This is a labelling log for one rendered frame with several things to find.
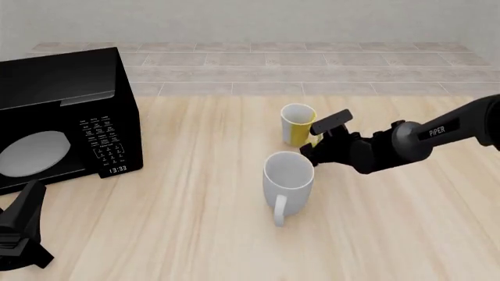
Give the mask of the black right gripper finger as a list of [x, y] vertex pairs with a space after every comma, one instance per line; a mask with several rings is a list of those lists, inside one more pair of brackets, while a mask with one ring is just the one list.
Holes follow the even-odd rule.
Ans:
[[324, 163], [324, 151], [322, 144], [313, 145], [312, 143], [304, 144], [299, 148], [300, 154], [305, 156], [314, 167], [320, 163]]

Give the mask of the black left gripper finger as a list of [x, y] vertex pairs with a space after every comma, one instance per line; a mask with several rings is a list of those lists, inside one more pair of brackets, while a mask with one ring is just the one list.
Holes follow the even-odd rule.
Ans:
[[39, 234], [46, 186], [31, 180], [6, 210], [0, 209], [0, 233]]

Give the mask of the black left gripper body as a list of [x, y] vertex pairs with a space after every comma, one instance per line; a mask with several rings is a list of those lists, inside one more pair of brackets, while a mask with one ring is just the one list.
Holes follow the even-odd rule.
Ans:
[[0, 226], [0, 269], [21, 269], [36, 265], [45, 269], [54, 256], [41, 245], [40, 227], [15, 231]]

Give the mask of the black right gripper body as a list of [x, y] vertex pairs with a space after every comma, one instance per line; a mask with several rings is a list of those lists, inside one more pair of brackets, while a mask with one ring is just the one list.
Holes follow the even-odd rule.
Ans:
[[346, 125], [328, 130], [323, 134], [327, 146], [327, 162], [351, 165], [350, 151], [353, 142], [361, 140], [358, 132], [350, 133]]

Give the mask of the yellow and white mug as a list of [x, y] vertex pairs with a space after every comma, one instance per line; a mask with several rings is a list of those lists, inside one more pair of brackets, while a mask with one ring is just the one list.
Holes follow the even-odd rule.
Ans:
[[315, 147], [323, 135], [313, 136], [309, 130], [316, 121], [316, 111], [308, 105], [291, 103], [280, 110], [283, 142], [292, 147], [300, 148], [304, 144]]

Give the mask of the white round microwave turntable plate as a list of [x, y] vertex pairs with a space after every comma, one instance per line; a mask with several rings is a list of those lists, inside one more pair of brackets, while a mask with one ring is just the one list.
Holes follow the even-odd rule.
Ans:
[[59, 131], [22, 137], [0, 152], [0, 175], [25, 177], [41, 173], [61, 161], [70, 148], [66, 135]]

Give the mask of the black microwave oven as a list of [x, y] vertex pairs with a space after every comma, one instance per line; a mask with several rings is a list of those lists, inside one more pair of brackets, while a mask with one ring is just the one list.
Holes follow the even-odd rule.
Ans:
[[142, 168], [139, 110], [117, 48], [0, 62], [0, 152], [49, 130], [66, 135], [66, 156], [35, 175], [0, 175], [0, 195], [31, 180], [53, 184]]

